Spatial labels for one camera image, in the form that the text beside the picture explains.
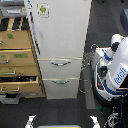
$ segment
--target cabinet drawer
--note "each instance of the cabinet drawer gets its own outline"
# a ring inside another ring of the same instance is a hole
[[[77,98],[79,79],[43,80],[47,99]]]
[[[31,50],[1,50],[0,66],[34,65],[34,58]]]
[[[43,78],[79,77],[82,59],[38,61]]]
[[[0,93],[28,93],[39,92],[38,77],[36,80],[28,82],[1,82]]]
[[[37,67],[36,65],[25,67],[0,67],[0,77],[16,77],[18,75],[36,76],[38,75]]]
[[[26,30],[0,32],[0,42],[0,49],[31,48],[28,32]]]

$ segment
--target gray floor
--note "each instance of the gray floor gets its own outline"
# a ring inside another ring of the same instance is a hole
[[[99,47],[110,46],[111,36],[115,33],[126,36],[120,24],[120,12],[127,7],[126,0],[124,3],[120,0],[106,0],[104,4],[92,0],[85,45],[87,54],[90,54],[92,44],[97,44]],[[81,79],[90,81],[89,70],[88,67],[81,72]],[[40,125],[79,125],[82,128],[92,128],[91,115],[98,117],[103,128],[106,120],[101,116],[100,111],[95,109],[95,98],[92,90],[89,91],[90,87],[88,82],[80,80],[81,90],[88,93],[79,91],[77,99],[20,99],[18,105],[0,104],[0,128],[23,128],[29,115],[37,115],[34,128]]]

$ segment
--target blue label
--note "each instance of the blue label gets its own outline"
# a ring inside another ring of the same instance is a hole
[[[121,83],[121,81],[123,80],[123,78],[126,75],[126,70],[124,68],[120,68],[120,72],[117,74],[117,77],[114,78],[114,81],[117,83],[117,85],[119,85]]]

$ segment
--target refrigerator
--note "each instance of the refrigerator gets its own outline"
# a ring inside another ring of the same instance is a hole
[[[77,98],[91,0],[24,0],[47,99]]]

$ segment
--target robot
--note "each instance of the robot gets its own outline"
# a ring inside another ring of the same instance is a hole
[[[128,34],[128,10],[120,14]],[[128,37],[115,34],[108,48],[96,48],[93,62],[93,91],[107,105],[115,106],[128,91]]]

